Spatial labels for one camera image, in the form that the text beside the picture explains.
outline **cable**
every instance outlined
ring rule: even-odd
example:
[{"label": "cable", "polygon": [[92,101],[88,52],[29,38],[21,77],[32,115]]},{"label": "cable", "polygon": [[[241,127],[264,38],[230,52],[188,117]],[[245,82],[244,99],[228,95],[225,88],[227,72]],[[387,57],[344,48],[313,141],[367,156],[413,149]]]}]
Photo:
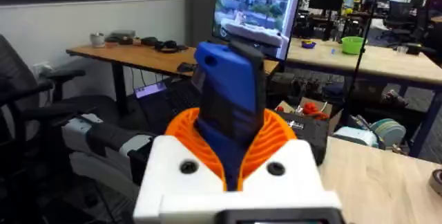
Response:
[{"label": "cable", "polygon": [[132,75],[132,90],[135,92],[135,78],[133,77],[133,69],[131,68],[131,75]]},{"label": "cable", "polygon": [[144,75],[143,75],[143,71],[141,69],[139,69],[140,74],[141,74],[141,80],[143,80],[143,84],[144,86],[146,86],[146,82],[144,81]]}]

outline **orange object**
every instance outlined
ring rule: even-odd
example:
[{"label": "orange object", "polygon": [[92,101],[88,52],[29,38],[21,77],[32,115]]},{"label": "orange object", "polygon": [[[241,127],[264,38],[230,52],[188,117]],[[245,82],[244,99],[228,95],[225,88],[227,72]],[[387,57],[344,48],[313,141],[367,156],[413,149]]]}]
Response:
[{"label": "orange object", "polygon": [[[164,135],[175,136],[222,180],[224,190],[226,190],[224,168],[220,159],[193,127],[199,112],[199,108],[181,112],[169,124]],[[267,161],[288,140],[294,138],[296,138],[295,133],[287,123],[277,113],[265,109],[264,124],[242,160],[237,190],[242,190],[242,182],[247,176]]]},{"label": "orange object", "polygon": [[296,135],[285,120],[277,113],[265,109],[264,124],[242,160],[237,190],[242,190],[242,182],[247,176],[250,176],[290,139],[296,139]]},{"label": "orange object", "polygon": [[318,107],[313,102],[307,102],[304,104],[302,113],[306,116],[316,118],[317,120],[327,120],[330,118],[327,114],[319,111]]},{"label": "orange object", "polygon": [[164,135],[177,138],[190,152],[201,160],[213,173],[224,183],[224,190],[227,189],[224,177],[224,168],[216,153],[204,141],[202,136],[193,128],[193,123],[198,118],[199,108],[187,109],[176,117],[167,126]]}]

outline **chair armrest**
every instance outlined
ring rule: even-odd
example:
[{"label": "chair armrest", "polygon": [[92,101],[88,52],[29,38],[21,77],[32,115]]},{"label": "chair armrest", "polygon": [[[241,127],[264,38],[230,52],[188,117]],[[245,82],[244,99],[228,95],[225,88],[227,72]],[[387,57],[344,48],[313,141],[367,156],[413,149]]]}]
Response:
[{"label": "chair armrest", "polygon": [[32,96],[32,95],[40,93],[40,92],[47,91],[52,88],[52,83],[43,82],[41,84],[38,84],[34,88],[29,88],[26,90],[15,90],[15,89],[7,88],[7,86],[5,86],[5,84],[3,82],[0,82],[0,106],[3,106],[4,104],[12,103],[16,100],[20,100],[20,99]]},{"label": "chair armrest", "polygon": [[73,70],[73,71],[53,71],[44,73],[43,76],[52,80],[55,83],[55,89],[52,93],[52,101],[59,102],[63,99],[63,84],[65,82],[71,81],[75,77],[84,76],[86,73],[83,70]]},{"label": "chair armrest", "polygon": [[65,70],[59,70],[59,71],[52,71],[44,73],[43,76],[46,79],[53,80],[55,83],[64,83],[68,82],[75,77],[79,76],[85,76],[85,72],[83,70],[72,70],[72,71],[65,71]]}]

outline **blue object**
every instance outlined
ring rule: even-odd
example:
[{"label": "blue object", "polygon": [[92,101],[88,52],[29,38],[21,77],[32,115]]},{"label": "blue object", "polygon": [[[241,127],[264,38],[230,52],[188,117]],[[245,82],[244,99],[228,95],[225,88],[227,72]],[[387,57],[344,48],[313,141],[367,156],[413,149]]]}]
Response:
[{"label": "blue object", "polygon": [[202,42],[195,59],[206,74],[195,127],[220,159],[227,189],[235,190],[242,159],[264,121],[264,55],[234,41]]},{"label": "blue object", "polygon": [[301,46],[303,47],[303,48],[314,48],[315,47],[315,45],[316,45],[316,42],[309,42],[309,43],[307,43],[307,42],[305,42],[305,41],[302,41],[301,42]]}]

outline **desk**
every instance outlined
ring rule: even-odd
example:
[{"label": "desk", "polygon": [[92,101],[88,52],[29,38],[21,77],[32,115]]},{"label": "desk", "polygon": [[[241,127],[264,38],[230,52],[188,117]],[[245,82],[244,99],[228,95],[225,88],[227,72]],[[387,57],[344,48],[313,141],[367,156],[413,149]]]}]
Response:
[{"label": "desk", "polygon": [[[286,66],[303,68],[335,75],[351,76],[358,60],[357,55],[342,53],[340,44],[334,41],[313,40],[314,49],[301,48],[300,39],[292,39]],[[442,105],[442,69],[423,53],[419,56],[398,54],[391,48],[366,46],[358,78],[403,85],[399,94],[404,95],[407,86],[433,90],[435,96],[426,117],[410,147],[410,156],[417,157],[430,132],[433,121]]]},{"label": "desk", "polygon": [[434,23],[442,23],[442,16],[432,17],[431,21],[433,21]]},{"label": "desk", "polygon": [[[370,15],[371,14],[369,12],[357,12],[357,11],[347,14],[348,17],[360,17],[362,19],[368,19],[370,17]],[[386,19],[387,16],[382,15],[382,14],[378,14],[378,13],[374,13],[373,18],[374,19]]]},{"label": "desk", "polygon": [[[112,64],[113,82],[117,105],[120,114],[128,113],[126,102],[126,87],[124,85],[123,66],[139,68],[145,71],[161,73],[170,76],[191,77],[193,72],[179,73],[177,67],[187,62],[196,64],[193,54],[196,48],[190,47],[179,53],[164,54],[154,48],[145,46],[116,46],[112,48],[93,48],[90,45],[70,48],[66,50],[69,55],[98,59]],[[264,70],[270,76],[279,65],[278,62],[264,60]]]},{"label": "desk", "polygon": [[335,191],[347,223],[436,224],[442,196],[428,185],[441,166],[390,151],[329,138],[319,172]]}]

